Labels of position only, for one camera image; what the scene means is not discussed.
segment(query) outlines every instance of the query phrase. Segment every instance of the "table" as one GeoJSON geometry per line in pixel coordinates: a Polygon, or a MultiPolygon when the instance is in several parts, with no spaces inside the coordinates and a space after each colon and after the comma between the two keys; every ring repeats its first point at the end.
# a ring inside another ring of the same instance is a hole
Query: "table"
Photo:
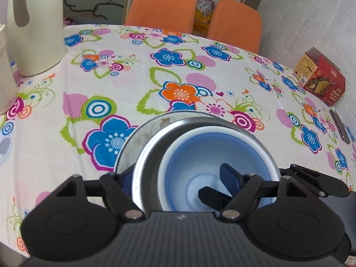
{"type": "Polygon", "coordinates": [[[280,168],[291,163],[356,178],[356,143],[291,69],[223,43],[160,29],[64,28],[67,53],[49,71],[15,77],[20,94],[0,116],[0,241],[27,255],[20,226],[73,174],[112,171],[134,129],[179,109],[212,113],[252,132],[280,168]]]}

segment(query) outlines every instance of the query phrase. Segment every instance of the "red box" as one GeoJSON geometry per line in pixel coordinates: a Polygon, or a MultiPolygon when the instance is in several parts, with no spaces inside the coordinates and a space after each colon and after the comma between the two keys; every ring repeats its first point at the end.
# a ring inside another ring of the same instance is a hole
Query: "red box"
{"type": "Polygon", "coordinates": [[[294,73],[305,90],[328,105],[345,92],[346,81],[340,69],[314,47],[302,56],[294,73]]]}

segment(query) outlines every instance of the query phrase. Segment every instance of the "yellow bag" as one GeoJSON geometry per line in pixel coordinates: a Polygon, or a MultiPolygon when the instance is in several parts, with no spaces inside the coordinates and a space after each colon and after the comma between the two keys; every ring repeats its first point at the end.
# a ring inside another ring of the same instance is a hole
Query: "yellow bag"
{"type": "Polygon", "coordinates": [[[194,17],[194,30],[208,31],[212,14],[212,2],[213,0],[198,0],[194,17]]]}

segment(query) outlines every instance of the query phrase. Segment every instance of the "white bowl rim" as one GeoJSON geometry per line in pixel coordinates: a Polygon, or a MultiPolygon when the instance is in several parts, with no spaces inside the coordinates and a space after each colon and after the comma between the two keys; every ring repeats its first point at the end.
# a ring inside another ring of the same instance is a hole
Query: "white bowl rim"
{"type": "Polygon", "coordinates": [[[198,127],[195,129],[192,129],[181,136],[179,136],[166,150],[165,154],[163,155],[163,158],[161,160],[161,164],[158,168],[158,176],[157,176],[157,194],[158,194],[158,200],[161,204],[162,211],[171,211],[170,205],[167,200],[166,196],[166,188],[165,188],[165,176],[167,172],[167,167],[168,164],[170,163],[170,160],[172,158],[173,153],[187,140],[194,136],[198,136],[200,134],[206,134],[206,133],[224,133],[231,135],[233,137],[236,137],[245,143],[247,143],[249,146],[251,146],[262,158],[263,162],[265,163],[269,175],[271,177],[272,181],[279,181],[280,179],[280,174],[276,173],[275,169],[275,162],[271,160],[271,156],[268,152],[266,152],[262,147],[260,141],[258,141],[256,138],[255,140],[252,139],[251,137],[245,135],[243,132],[239,132],[235,129],[232,128],[227,128],[223,126],[215,126],[215,125],[209,125],[209,126],[202,126],[198,127]]]}

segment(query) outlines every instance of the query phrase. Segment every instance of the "orange chair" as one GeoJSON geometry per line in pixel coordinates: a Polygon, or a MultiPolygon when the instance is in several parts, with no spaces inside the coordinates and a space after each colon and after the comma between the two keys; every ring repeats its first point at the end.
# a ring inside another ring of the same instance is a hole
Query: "orange chair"
{"type": "Polygon", "coordinates": [[[125,25],[191,34],[197,0],[133,0],[125,25]]]}
{"type": "Polygon", "coordinates": [[[259,13],[235,0],[221,0],[212,13],[207,38],[259,53],[262,20],[259,13]]]}

